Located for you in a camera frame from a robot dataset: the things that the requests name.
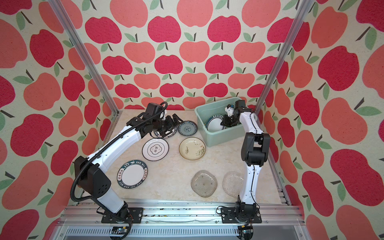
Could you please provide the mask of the green red rimmed white plate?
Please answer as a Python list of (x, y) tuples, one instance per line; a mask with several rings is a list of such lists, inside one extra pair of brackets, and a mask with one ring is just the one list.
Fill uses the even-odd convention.
[(223, 119), (224, 116), (220, 114), (215, 114), (209, 117), (205, 123), (207, 130), (211, 133), (224, 130), (225, 126), (222, 125)]

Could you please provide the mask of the mint green plastic bin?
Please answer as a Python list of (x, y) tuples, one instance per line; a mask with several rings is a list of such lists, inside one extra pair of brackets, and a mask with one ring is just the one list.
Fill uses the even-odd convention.
[[(225, 115), (227, 115), (225, 107), (227, 105), (233, 105), (234, 113), (240, 113), (240, 124), (225, 127), (224, 130), (218, 132), (209, 132), (205, 126), (206, 121), (215, 114), (223, 115), (225, 119)], [(257, 124), (256, 115), (246, 106), (244, 100), (237, 97), (196, 107), (195, 114), (198, 120), (199, 131), (208, 147), (223, 144), (240, 137), (257, 139), (263, 134), (263, 131)]]

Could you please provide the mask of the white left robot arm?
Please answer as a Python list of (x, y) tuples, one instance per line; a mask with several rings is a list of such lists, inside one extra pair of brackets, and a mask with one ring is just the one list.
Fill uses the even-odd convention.
[(127, 122), (123, 130), (106, 145), (88, 157), (78, 157), (75, 162), (75, 180), (71, 186), (70, 198), (74, 202), (94, 201), (104, 212), (103, 223), (129, 224), (134, 222), (128, 204), (111, 187), (106, 172), (128, 148), (145, 135), (155, 131), (161, 136), (169, 135), (183, 123), (177, 114), (141, 113)]

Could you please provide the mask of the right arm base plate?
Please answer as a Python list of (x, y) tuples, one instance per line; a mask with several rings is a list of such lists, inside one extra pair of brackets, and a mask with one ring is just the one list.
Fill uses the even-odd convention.
[(263, 222), (260, 208), (246, 205), (244, 208), (222, 207), (219, 212), (223, 224), (261, 224)]

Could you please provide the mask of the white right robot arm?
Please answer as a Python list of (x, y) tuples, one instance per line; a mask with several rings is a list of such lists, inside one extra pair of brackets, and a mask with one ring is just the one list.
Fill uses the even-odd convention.
[(246, 133), (241, 148), (246, 175), (236, 202), (236, 213), (241, 216), (253, 216), (259, 209), (256, 202), (257, 185), (261, 169), (268, 160), (271, 137), (261, 130), (256, 114), (246, 106), (244, 100), (236, 101), (234, 106), (227, 105), (225, 111), (221, 125), (226, 128), (242, 125)]

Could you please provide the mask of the dark rimmed hao mei plate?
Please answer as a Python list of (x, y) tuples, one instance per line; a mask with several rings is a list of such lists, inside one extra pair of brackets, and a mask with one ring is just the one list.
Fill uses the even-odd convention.
[(117, 173), (117, 182), (124, 189), (134, 189), (148, 176), (148, 166), (140, 160), (132, 160), (122, 165)]

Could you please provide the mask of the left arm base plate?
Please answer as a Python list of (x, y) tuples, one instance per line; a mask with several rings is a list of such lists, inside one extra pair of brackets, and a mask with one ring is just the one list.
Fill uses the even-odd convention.
[(103, 224), (140, 224), (143, 217), (143, 208), (123, 208), (116, 216), (103, 213), (101, 223)]

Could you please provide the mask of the white plate with green rings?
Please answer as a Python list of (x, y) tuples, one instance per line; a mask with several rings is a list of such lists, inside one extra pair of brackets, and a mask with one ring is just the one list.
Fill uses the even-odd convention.
[(147, 141), (143, 148), (143, 157), (148, 161), (159, 161), (162, 160), (169, 152), (169, 144), (163, 139), (151, 139)]

